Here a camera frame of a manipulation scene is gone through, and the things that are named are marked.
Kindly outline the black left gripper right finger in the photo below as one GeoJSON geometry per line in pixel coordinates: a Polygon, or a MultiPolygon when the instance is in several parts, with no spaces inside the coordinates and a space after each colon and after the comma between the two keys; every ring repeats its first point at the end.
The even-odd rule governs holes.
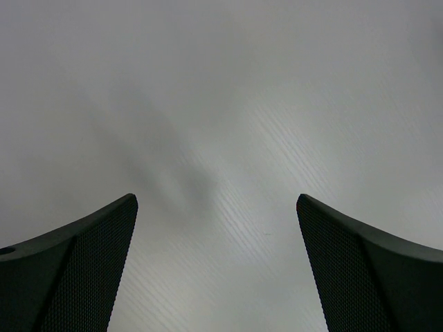
{"type": "Polygon", "coordinates": [[[328,331],[442,331],[442,251],[301,194],[296,210],[328,331]]]}

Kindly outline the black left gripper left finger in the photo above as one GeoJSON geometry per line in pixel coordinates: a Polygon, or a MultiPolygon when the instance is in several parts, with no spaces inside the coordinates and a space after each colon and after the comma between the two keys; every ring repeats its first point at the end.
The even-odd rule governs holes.
{"type": "Polygon", "coordinates": [[[98,211],[1,249],[1,331],[106,331],[132,240],[138,201],[98,211]]]}

